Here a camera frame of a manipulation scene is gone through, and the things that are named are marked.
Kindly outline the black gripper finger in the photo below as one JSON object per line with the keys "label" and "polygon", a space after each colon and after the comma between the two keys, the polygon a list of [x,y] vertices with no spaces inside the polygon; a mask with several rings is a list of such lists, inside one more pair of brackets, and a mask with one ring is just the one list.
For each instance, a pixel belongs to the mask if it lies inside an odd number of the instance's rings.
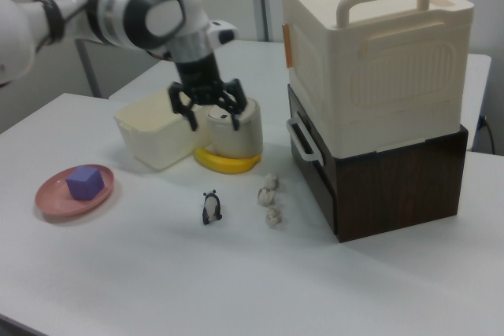
{"label": "black gripper finger", "polygon": [[246,95],[238,79],[232,79],[229,82],[220,82],[220,88],[217,90],[216,105],[230,114],[233,129],[238,131],[240,126],[239,116],[247,105]]}
{"label": "black gripper finger", "polygon": [[183,91],[183,84],[173,82],[168,88],[168,94],[172,106],[172,111],[175,114],[180,114],[191,126],[192,131],[196,131],[198,129],[198,123],[195,118],[195,114],[192,110],[194,106],[194,101],[191,97],[189,97],[189,102],[184,104],[180,98],[181,94],[185,94]]}

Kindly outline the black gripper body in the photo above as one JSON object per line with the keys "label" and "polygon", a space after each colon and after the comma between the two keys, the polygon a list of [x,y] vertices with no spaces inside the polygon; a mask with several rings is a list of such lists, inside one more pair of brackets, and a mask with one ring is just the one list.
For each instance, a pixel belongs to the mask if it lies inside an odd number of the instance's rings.
{"label": "black gripper body", "polygon": [[192,62],[176,62],[183,91],[197,105],[216,105],[220,73],[214,53]]}

